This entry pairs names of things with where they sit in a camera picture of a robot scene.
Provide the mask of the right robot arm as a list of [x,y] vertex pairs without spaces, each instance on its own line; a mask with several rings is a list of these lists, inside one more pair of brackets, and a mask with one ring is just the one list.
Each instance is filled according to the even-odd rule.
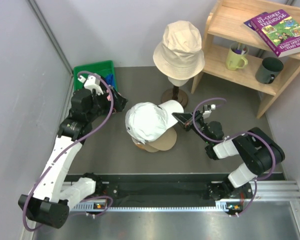
[[214,200],[235,198],[249,185],[249,181],[285,160],[283,149],[258,127],[236,137],[224,138],[221,123],[207,123],[202,111],[174,112],[172,116],[185,131],[193,130],[205,141],[205,151],[210,159],[221,160],[239,155],[243,160],[222,182],[207,185],[209,195]]

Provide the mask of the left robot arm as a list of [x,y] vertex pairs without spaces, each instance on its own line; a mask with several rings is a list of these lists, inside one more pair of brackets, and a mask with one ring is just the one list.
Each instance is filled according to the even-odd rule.
[[77,204],[88,196],[96,199],[103,194],[101,179],[93,173],[83,174],[66,190],[62,190],[62,186],[86,138],[102,128],[107,120],[104,119],[96,129],[92,128],[92,123],[99,116],[105,115],[108,119],[111,114],[122,112],[127,102],[128,99],[112,86],[101,95],[85,88],[74,91],[68,115],[59,125],[54,147],[40,178],[29,194],[19,197],[18,205],[27,231],[36,230],[29,227],[28,220],[40,227],[46,225],[59,229]]

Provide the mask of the white baseball cap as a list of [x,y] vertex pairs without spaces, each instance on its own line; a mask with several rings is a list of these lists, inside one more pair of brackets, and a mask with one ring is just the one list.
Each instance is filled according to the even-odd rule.
[[178,123],[173,113],[184,113],[176,100],[137,103],[125,114],[126,131],[139,144],[152,144]]

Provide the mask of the cream bucket hat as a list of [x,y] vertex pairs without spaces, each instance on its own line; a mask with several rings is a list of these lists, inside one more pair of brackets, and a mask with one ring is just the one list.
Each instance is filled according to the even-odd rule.
[[152,58],[167,77],[180,81],[193,78],[205,67],[200,31],[189,21],[169,23]]

